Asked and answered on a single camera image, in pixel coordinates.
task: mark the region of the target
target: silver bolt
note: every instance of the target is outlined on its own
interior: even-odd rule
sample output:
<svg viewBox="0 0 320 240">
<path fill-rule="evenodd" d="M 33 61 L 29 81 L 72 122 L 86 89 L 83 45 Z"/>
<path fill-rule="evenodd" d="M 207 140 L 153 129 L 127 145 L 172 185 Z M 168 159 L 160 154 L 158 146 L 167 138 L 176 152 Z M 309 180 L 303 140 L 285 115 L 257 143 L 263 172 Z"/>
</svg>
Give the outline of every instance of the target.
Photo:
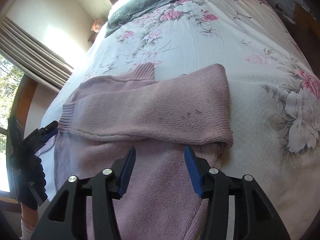
<svg viewBox="0 0 320 240">
<path fill-rule="evenodd" d="M 103 173 L 104 175 L 110 175 L 110 174 L 112 173 L 112 169 L 104 169 L 104 170 L 102 171 L 102 173 Z"/>
<path fill-rule="evenodd" d="M 211 174 L 217 174 L 218 172 L 219 172 L 219 170 L 216 169 L 216 168 L 211 168 L 211 169 L 209 170 L 209 173 L 211 173 Z"/>
<path fill-rule="evenodd" d="M 253 180 L 253 177 L 252 177 L 251 175 L 245 175 L 245 176 L 244 176 L 244 179 L 245 179 L 246 181 L 252 181 L 252 180 Z"/>
<path fill-rule="evenodd" d="M 76 180 L 77 180 L 76 176 L 70 176 L 68 179 L 69 182 L 75 182 Z"/>
</svg>

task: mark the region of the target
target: white bedsheet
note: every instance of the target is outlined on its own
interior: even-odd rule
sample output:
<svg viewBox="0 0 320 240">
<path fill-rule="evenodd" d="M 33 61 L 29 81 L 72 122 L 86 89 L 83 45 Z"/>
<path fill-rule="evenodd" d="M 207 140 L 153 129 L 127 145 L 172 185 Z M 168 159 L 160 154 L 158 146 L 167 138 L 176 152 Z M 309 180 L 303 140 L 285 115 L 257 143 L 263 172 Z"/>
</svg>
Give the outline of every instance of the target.
<svg viewBox="0 0 320 240">
<path fill-rule="evenodd" d="M 127 23 L 106 39 L 105 28 L 42 126 L 59 120 L 62 104 L 93 76 L 153 62 L 156 80 L 165 80 L 220 63 L 229 82 L 234 136 L 222 171 L 254 176 L 292 240 L 299 239 L 320 207 L 320 82 L 276 13 L 259 0 L 183 0 Z M 51 200 L 53 149 L 41 158 Z"/>
</svg>

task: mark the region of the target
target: gloved hand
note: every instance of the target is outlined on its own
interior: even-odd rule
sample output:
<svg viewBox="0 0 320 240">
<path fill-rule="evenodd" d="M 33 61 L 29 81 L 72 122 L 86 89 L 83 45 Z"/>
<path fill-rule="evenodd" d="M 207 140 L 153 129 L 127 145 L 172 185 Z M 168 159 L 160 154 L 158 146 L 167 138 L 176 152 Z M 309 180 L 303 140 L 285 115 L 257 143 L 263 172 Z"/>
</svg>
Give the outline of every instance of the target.
<svg viewBox="0 0 320 240">
<path fill-rule="evenodd" d="M 17 183 L 19 188 L 17 199 L 27 207 L 33 210 L 37 210 L 38 204 L 29 189 L 28 183 L 31 182 L 35 190 L 41 196 L 41 194 L 45 194 L 44 186 L 46 185 L 46 181 L 44 179 L 41 159 L 39 157 L 36 157 L 35 155 L 31 155 L 27 161 L 29 162 L 29 165 L 26 166 L 30 167 L 30 169 L 27 171 L 20 171 L 20 174 L 17 176 Z"/>
</svg>

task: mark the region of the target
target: curtain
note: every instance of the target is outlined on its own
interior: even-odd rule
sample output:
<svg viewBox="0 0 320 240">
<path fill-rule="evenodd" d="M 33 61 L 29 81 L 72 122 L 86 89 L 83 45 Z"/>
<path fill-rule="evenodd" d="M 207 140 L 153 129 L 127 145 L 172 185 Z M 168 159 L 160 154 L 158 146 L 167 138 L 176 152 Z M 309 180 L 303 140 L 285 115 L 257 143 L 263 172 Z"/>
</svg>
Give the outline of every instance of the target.
<svg viewBox="0 0 320 240">
<path fill-rule="evenodd" d="M 25 74 L 59 92 L 72 69 L 63 58 L 5 18 L 0 25 L 0 54 Z"/>
</svg>

